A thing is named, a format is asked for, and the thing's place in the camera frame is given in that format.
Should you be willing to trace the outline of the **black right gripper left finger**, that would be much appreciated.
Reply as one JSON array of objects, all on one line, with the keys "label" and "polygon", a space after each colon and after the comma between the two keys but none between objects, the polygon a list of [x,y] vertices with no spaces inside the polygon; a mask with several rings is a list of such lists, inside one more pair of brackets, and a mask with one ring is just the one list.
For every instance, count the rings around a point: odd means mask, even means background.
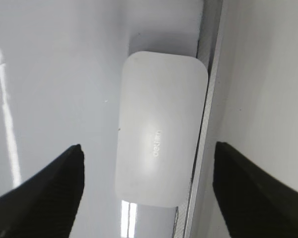
[{"label": "black right gripper left finger", "polygon": [[85,185],[81,145],[0,197],[0,238],[68,238]]}]

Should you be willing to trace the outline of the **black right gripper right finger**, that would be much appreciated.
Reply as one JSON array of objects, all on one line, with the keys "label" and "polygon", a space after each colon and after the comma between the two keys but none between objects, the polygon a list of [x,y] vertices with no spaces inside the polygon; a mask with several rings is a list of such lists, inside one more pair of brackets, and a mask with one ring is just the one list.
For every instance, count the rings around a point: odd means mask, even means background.
[{"label": "black right gripper right finger", "polygon": [[232,238],[298,238],[298,192],[217,142],[213,190]]}]

